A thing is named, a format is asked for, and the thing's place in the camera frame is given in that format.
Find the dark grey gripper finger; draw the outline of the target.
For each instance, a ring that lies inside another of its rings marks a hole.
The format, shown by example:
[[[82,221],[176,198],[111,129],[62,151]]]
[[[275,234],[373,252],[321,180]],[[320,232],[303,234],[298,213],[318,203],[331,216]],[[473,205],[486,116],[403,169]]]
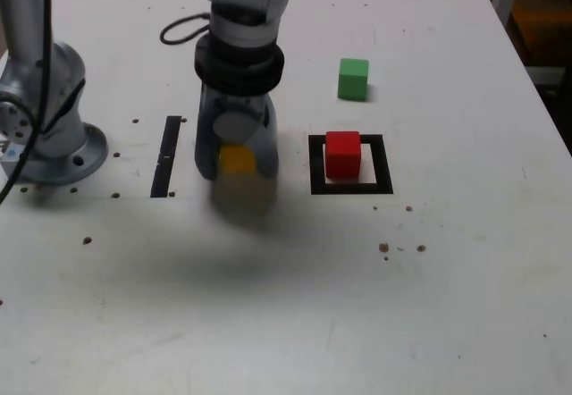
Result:
[[[218,113],[200,113],[195,142],[195,163],[206,180],[215,180],[218,173],[220,139],[213,125]]]

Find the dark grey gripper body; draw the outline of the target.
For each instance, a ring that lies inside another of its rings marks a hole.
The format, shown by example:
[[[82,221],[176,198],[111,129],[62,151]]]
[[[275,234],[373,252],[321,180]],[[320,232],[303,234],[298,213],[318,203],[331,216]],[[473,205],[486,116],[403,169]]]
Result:
[[[236,97],[203,84],[200,93],[199,114],[217,118],[226,112],[246,113],[255,118],[264,118],[273,110],[270,97]]]

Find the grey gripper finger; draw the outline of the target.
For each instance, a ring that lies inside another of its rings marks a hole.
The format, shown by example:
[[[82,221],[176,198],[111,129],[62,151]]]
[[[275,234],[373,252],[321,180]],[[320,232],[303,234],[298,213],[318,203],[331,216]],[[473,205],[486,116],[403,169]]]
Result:
[[[252,113],[227,111],[214,121],[219,139],[245,147],[254,155],[257,173],[264,178],[278,174],[277,132],[273,118],[267,126],[264,118]]]

